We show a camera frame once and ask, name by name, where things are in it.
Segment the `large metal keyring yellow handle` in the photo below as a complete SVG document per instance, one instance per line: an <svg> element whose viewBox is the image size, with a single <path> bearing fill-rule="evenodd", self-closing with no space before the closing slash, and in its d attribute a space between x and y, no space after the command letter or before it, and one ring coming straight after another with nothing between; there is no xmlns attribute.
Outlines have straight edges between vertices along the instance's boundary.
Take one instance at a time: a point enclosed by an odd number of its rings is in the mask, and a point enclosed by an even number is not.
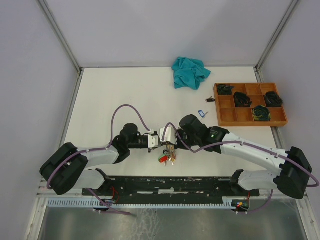
<svg viewBox="0 0 320 240"><path fill-rule="evenodd" d="M165 166L167 164L172 164L174 166L175 161L177 159L177 154L176 154L175 146L173 144L167 144L165 146L165 149L163 150L162 155L160 157L162 157L164 155L168 156L168 160L166 162L162 162L161 164L164 164Z"/></svg>

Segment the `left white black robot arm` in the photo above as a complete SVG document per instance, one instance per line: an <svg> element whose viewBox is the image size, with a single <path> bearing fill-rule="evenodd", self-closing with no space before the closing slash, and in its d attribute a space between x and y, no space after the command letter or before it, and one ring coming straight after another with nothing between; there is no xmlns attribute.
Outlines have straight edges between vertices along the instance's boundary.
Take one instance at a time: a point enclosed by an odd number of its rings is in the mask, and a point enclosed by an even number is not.
<svg viewBox="0 0 320 240"><path fill-rule="evenodd" d="M60 147L40 168L48 188L64 195L73 188L91 188L106 195L111 183L99 165L115 165L130 156L131 149L152 150L162 146L158 133L141 134L133 123L124 125L109 147L81 149L71 142Z"/></svg>

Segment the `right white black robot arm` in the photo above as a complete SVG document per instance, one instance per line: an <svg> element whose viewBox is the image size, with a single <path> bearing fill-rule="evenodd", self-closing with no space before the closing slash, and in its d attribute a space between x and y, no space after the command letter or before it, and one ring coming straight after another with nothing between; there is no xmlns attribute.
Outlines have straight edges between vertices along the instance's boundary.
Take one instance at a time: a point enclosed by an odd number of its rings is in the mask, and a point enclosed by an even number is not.
<svg viewBox="0 0 320 240"><path fill-rule="evenodd" d="M207 127L193 114L185 116L176 129L167 124L161 141L176 145L180 149L215 152L243 159L263 168L260 171L237 170L229 183L231 193L236 196L252 190L277 189L293 199L302 199L310 187L312 167L304 152L291 147L290 150L271 148L245 140L227 129Z"/></svg>

